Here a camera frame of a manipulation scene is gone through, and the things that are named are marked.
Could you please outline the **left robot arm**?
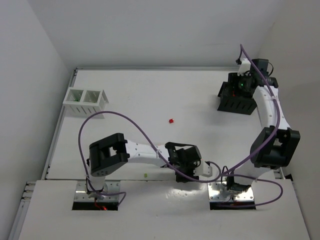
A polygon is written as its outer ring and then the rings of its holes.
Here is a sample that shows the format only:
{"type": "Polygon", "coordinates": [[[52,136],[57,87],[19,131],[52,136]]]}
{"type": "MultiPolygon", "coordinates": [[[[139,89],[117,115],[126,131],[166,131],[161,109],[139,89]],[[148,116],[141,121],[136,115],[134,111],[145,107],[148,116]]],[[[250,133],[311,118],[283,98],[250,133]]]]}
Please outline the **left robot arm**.
{"type": "Polygon", "coordinates": [[[202,163],[202,156],[196,145],[167,142],[150,145],[126,140],[123,133],[115,133],[89,145],[86,177],[86,191],[93,194],[103,191],[103,177],[106,177],[127,163],[149,164],[157,167],[171,164],[184,175],[199,179],[196,168],[202,163]]]}

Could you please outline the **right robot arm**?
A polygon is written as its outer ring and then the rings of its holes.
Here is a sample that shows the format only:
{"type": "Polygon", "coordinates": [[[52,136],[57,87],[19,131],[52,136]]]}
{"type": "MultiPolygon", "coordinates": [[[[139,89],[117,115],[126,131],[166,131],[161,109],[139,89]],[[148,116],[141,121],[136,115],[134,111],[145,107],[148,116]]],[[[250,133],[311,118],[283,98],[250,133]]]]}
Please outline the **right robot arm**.
{"type": "Polygon", "coordinates": [[[257,110],[261,132],[250,147],[248,160],[230,171],[226,188],[230,192],[247,191],[253,181],[270,170],[289,165],[301,139],[299,131],[288,124],[279,100],[279,85],[268,72],[267,59],[238,58],[238,72],[228,75],[227,110],[250,115],[257,110]]]}

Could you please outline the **black container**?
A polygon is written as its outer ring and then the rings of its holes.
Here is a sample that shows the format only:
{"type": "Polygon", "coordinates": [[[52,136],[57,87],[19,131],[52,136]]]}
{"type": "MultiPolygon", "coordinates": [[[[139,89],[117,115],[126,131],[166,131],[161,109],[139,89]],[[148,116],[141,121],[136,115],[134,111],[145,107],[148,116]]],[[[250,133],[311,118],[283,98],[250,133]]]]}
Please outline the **black container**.
{"type": "Polygon", "coordinates": [[[257,108],[253,98],[236,95],[236,92],[226,81],[222,83],[217,96],[220,98],[217,110],[221,112],[251,115],[257,108]]]}

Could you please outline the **white two-compartment container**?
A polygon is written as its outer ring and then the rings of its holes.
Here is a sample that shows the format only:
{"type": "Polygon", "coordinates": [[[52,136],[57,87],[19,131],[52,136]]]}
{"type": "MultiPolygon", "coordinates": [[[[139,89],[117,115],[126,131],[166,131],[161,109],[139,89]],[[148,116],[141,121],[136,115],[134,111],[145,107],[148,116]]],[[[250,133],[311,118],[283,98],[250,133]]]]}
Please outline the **white two-compartment container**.
{"type": "Polygon", "coordinates": [[[103,111],[109,103],[105,91],[69,87],[63,100],[63,106],[70,116],[87,118],[103,111]]]}

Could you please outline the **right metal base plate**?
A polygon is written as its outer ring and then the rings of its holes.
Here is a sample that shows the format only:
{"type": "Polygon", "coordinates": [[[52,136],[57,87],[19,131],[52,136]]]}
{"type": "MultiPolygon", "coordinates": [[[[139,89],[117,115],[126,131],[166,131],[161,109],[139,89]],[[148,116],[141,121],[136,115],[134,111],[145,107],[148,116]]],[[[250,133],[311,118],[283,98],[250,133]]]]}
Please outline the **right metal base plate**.
{"type": "Polygon", "coordinates": [[[208,183],[207,188],[210,203],[253,202],[255,200],[251,187],[244,192],[233,192],[227,190],[226,181],[216,181],[208,183]]]}

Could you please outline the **metal base plate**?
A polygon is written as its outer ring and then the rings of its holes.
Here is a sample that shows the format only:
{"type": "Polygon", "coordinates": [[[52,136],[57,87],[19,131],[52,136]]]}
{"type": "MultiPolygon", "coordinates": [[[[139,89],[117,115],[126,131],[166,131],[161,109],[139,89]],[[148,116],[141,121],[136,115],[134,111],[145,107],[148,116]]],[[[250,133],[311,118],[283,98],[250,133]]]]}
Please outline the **metal base plate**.
{"type": "Polygon", "coordinates": [[[244,192],[233,192],[227,190],[226,181],[216,181],[208,183],[207,188],[210,203],[253,202],[255,200],[251,187],[244,192]]]}
{"type": "Polygon", "coordinates": [[[117,203],[119,201],[120,181],[106,180],[103,185],[103,194],[88,191],[85,180],[78,181],[74,193],[74,202],[76,203],[93,203],[95,199],[100,203],[117,203]]]}

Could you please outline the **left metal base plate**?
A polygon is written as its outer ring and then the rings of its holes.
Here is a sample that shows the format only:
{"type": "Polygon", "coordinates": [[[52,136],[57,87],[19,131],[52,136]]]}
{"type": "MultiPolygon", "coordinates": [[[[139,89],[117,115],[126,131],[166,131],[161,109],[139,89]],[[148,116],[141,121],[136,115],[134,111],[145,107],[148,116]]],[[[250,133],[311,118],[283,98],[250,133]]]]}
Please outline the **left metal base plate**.
{"type": "Polygon", "coordinates": [[[117,203],[119,201],[120,181],[106,180],[103,185],[103,194],[88,191],[85,180],[78,181],[74,193],[74,202],[76,203],[93,203],[95,199],[100,203],[117,203]]]}

